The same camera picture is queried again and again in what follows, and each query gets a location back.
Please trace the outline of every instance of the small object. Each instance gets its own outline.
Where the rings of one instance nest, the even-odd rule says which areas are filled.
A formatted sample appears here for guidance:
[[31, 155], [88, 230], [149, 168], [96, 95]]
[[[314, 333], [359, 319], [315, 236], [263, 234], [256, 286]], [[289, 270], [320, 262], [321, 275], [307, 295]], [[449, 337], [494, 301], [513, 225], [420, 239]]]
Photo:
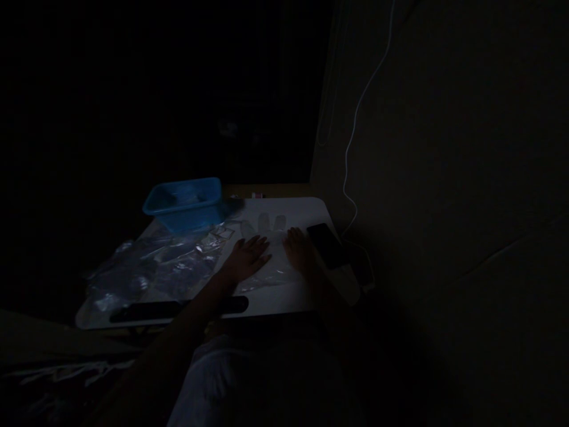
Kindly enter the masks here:
[[225, 207], [219, 178], [176, 181], [155, 186], [142, 208], [170, 232], [221, 224]]
[[334, 270], [348, 263], [344, 247], [325, 223], [308, 227], [306, 231], [329, 270]]

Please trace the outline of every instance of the white table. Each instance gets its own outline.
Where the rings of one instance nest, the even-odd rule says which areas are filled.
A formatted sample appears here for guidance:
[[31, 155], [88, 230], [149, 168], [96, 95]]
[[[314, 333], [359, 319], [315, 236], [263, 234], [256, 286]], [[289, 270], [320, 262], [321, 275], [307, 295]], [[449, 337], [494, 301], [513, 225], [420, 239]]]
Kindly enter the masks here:
[[[316, 197], [290, 197], [283, 199], [244, 199], [244, 209], [239, 213], [236, 221], [248, 220], [253, 226], [257, 225], [259, 214], [267, 212], [271, 222], [271, 228], [277, 215], [286, 216], [286, 228], [299, 227], [306, 231], [311, 225], [328, 224], [330, 230], [338, 237], [332, 220], [328, 213], [326, 205], [321, 199]], [[158, 221], [155, 219], [147, 227], [141, 237], [149, 235], [158, 227]], [[234, 243], [241, 238], [239, 227], [228, 225], [235, 232], [231, 239], [223, 248], [223, 253], [215, 267], [215, 271], [223, 265], [225, 259], [229, 256]], [[328, 278], [332, 284], [338, 289], [338, 292], [350, 305], [354, 305], [360, 298], [360, 287], [349, 265], [343, 266], [336, 270], [327, 270]], [[244, 294], [249, 299], [249, 305], [243, 313], [224, 314], [223, 318], [231, 317], [249, 317], [263, 316], [268, 314], [295, 313], [300, 311], [310, 311], [313, 305], [309, 298], [306, 286], [302, 282], [287, 283], [283, 285], [267, 286], [246, 292]], [[145, 297], [140, 302], [158, 302], [168, 301], [163, 294], [153, 292], [149, 289]], [[99, 311], [90, 310], [88, 301], [83, 303], [77, 315], [75, 316], [75, 324], [80, 329], [107, 329], [121, 327], [136, 327], [167, 324], [172, 319], [157, 319], [146, 321], [130, 321], [124, 323], [109, 322], [110, 313], [101, 313]]]

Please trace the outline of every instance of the clear plastic bag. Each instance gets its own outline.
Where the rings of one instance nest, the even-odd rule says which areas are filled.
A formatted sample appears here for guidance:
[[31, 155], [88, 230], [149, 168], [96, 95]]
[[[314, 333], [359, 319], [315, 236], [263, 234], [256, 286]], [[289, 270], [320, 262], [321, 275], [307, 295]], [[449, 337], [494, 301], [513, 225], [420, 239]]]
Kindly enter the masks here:
[[290, 265], [284, 251], [285, 228], [286, 217], [284, 215], [275, 217], [272, 230], [268, 213], [259, 215], [257, 231], [249, 221], [241, 222], [241, 235], [246, 240], [257, 234], [261, 237], [267, 237], [269, 242], [267, 253], [270, 253], [272, 257], [257, 273], [238, 285], [239, 292], [243, 293], [264, 286], [281, 285], [301, 280], [300, 274]]
[[188, 291], [209, 279], [233, 232], [218, 226], [172, 234], [159, 227], [148, 237], [123, 243], [87, 277], [94, 308], [128, 307], [150, 287], [174, 300], [187, 298]]
[[88, 293], [99, 311], [113, 311], [138, 301], [154, 279], [153, 254], [163, 243], [141, 239], [124, 242], [111, 259], [105, 261], [89, 280]]
[[158, 257], [154, 289], [180, 301], [195, 296], [213, 273], [234, 231], [219, 226], [175, 239]]

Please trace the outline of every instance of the charging cable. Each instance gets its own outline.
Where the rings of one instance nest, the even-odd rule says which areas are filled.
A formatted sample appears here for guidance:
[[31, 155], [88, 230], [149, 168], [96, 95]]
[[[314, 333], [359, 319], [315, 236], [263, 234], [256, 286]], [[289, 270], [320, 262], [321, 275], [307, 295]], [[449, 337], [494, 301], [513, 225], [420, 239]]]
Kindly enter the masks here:
[[351, 135], [350, 135], [350, 140], [348, 142], [348, 146], [346, 147], [346, 154], [344, 156], [344, 164], [346, 166], [346, 176], [344, 178], [344, 185], [342, 187], [342, 192], [344, 193], [344, 195], [346, 196], [346, 198], [352, 203], [352, 205], [354, 205], [354, 208], [356, 208], [356, 212], [354, 213], [354, 217], [351, 219], [350, 223], [348, 224], [348, 226], [344, 229], [344, 231], [341, 234], [341, 238], [344, 239], [345, 242], [350, 243], [354, 246], [357, 246], [358, 248], [362, 249], [367, 257], [367, 262], [369, 263], [369, 270], [371, 271], [372, 274], [372, 283], [370, 283], [369, 285], [366, 285], [363, 287], [364, 292], [367, 292], [370, 289], [375, 288], [375, 274], [373, 272], [373, 265], [372, 265], [372, 260], [369, 257], [369, 253], [367, 252], [367, 249], [364, 248], [362, 245], [357, 244], [355, 242], [352, 242], [346, 238], [344, 238], [344, 235], [346, 234], [346, 232], [350, 229], [350, 227], [352, 226], [352, 224], [354, 223], [354, 221], [356, 220], [357, 217], [357, 204], [354, 202], [354, 200], [346, 193], [346, 182], [348, 180], [348, 152], [350, 150], [351, 147], [351, 143], [352, 140], [354, 139], [354, 133], [356, 132], [356, 122], [357, 122], [357, 113], [360, 109], [360, 105], [362, 103], [362, 99], [365, 96], [366, 92], [367, 92], [367, 88], [369, 87], [370, 83], [372, 82], [373, 78], [375, 77], [375, 75], [377, 74], [379, 68], [381, 68], [381, 66], [383, 65], [383, 62], [385, 61], [385, 58], [387, 57], [387, 54], [389, 52], [389, 48], [391, 47], [391, 35], [392, 35], [392, 30], [393, 30], [393, 12], [395, 10], [395, 0], [392, 1], [391, 3], [391, 12], [389, 13], [389, 36], [387, 39], [387, 46], [385, 48], [385, 52], [383, 53], [383, 57], [381, 59], [381, 61], [379, 62], [379, 65], [376, 67], [375, 71], [373, 72], [372, 76], [369, 78], [369, 80], [367, 81], [366, 87], [364, 88], [359, 101], [357, 102], [357, 106], [356, 106], [356, 112], [354, 113], [354, 125], [352, 127], [351, 130]]

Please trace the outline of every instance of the wall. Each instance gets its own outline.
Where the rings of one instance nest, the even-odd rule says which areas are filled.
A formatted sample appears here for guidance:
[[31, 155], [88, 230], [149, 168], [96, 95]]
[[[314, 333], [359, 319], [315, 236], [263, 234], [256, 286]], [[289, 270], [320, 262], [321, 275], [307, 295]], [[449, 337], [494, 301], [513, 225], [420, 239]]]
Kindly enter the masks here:
[[[335, 11], [346, 44], [332, 33], [325, 146], [315, 147], [311, 185], [339, 231], [354, 214], [342, 194], [344, 153], [385, 49], [389, 6]], [[391, 51], [362, 101], [348, 158], [346, 191], [359, 214], [346, 237], [373, 261], [372, 317], [382, 298], [398, 307], [444, 375], [455, 416], [556, 424], [569, 416], [567, 6], [414, 6], [397, 3]], [[361, 252], [349, 249], [369, 280]]]

